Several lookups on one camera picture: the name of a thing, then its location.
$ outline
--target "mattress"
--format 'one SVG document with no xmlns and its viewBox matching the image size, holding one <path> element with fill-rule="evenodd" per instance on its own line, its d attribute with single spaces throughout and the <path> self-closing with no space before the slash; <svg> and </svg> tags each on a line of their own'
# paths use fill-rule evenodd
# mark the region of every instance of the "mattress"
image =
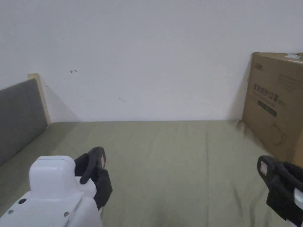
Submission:
<svg viewBox="0 0 303 227">
<path fill-rule="evenodd" d="M 43 155 L 103 146 L 113 193 L 107 226 L 286 226 L 256 169 L 266 154 L 242 122 L 54 123 L 0 167 L 0 214 L 29 190 Z"/>
</svg>

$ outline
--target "screw hole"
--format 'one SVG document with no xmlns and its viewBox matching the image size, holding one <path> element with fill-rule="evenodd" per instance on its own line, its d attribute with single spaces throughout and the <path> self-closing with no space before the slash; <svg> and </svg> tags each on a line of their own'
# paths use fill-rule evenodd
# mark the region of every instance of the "screw hole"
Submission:
<svg viewBox="0 0 303 227">
<path fill-rule="evenodd" d="M 21 199 L 21 200 L 19 200 L 19 204 L 22 204 L 22 203 L 24 203 L 26 201 L 26 199 Z"/>
</svg>

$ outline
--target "green bedsheet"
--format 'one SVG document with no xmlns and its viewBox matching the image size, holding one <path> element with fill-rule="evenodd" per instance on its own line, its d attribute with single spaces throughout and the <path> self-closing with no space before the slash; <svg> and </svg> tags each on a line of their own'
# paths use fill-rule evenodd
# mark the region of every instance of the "green bedsheet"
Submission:
<svg viewBox="0 0 303 227">
<path fill-rule="evenodd" d="M 105 148 L 113 186 L 105 227 L 286 226 L 256 170 L 264 148 L 228 121 L 51 124 L 0 167 L 1 215 L 29 190 L 39 156 L 76 158 L 94 146 Z"/>
</svg>

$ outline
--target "white wall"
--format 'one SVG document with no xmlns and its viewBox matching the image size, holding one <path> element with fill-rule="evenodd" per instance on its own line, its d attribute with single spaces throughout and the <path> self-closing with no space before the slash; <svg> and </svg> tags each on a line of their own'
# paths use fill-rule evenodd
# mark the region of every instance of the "white wall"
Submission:
<svg viewBox="0 0 303 227">
<path fill-rule="evenodd" d="M 239 119 L 250 54 L 303 52 L 302 9 L 302 0 L 2 1 L 0 87 L 39 73 L 53 122 Z"/>
</svg>

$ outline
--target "cardboard box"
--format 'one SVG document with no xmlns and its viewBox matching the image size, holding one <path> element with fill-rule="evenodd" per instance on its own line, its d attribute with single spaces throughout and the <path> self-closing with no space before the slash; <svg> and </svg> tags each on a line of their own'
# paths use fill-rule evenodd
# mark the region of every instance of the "cardboard box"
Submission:
<svg viewBox="0 0 303 227">
<path fill-rule="evenodd" d="M 303 167 L 303 54 L 254 53 L 243 121 L 266 149 Z"/>
</svg>

